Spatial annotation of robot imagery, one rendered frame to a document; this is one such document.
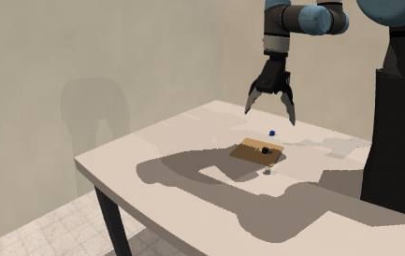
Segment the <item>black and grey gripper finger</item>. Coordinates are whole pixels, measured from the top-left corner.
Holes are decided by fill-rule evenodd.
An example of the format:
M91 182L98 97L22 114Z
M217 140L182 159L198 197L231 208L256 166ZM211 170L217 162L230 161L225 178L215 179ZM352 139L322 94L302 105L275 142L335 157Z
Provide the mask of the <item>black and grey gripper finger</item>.
M293 93L291 87L286 83L286 80L282 82L282 97L281 100L286 106L286 112L289 114L290 122L295 126L296 117L295 117L295 107L293 102Z
M259 76L258 76L258 78L259 78ZM245 107L245 114L247 114L247 112L251 109L251 104L254 103L254 100L262 94L261 92L258 92L255 88L255 84L256 84L258 78L253 82L253 84L250 88L250 91L248 94L248 99L247 99L247 104Z

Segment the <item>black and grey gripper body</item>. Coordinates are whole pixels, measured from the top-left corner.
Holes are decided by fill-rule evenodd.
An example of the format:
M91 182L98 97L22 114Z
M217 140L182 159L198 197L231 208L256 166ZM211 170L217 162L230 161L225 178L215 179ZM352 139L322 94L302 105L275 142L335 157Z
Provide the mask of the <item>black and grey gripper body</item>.
M270 60L283 62L282 72L280 74L279 80L278 80L275 90L274 90L274 93L277 94L278 92L282 91L282 87L283 87L282 82L284 80L287 80L288 85L290 83L290 73L291 72L285 71L286 57L288 57L288 52L275 52L275 51L264 50L264 54L268 55ZM270 55L275 55L275 56L270 56Z

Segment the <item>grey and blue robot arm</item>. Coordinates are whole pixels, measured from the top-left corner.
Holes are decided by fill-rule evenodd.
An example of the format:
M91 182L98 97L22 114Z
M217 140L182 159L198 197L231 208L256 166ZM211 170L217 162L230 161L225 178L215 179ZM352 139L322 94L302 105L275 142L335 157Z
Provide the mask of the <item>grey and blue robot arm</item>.
M323 36L343 34L348 29L349 18L343 12L342 0L316 0L316 3L292 6L290 0L266 0L264 49L289 51L290 32ZM389 27L383 73L405 77L405 0L356 0L356 3L368 18ZM255 84L256 90L273 94L281 72L281 61L267 60Z

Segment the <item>brown flat mat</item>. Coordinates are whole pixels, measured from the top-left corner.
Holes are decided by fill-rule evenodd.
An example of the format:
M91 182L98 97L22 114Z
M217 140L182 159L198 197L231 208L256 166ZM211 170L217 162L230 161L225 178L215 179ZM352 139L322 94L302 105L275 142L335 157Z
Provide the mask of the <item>brown flat mat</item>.
M268 153L262 153L262 148L267 147ZM283 150L282 146L245 138L229 156L236 157L249 162L272 167Z

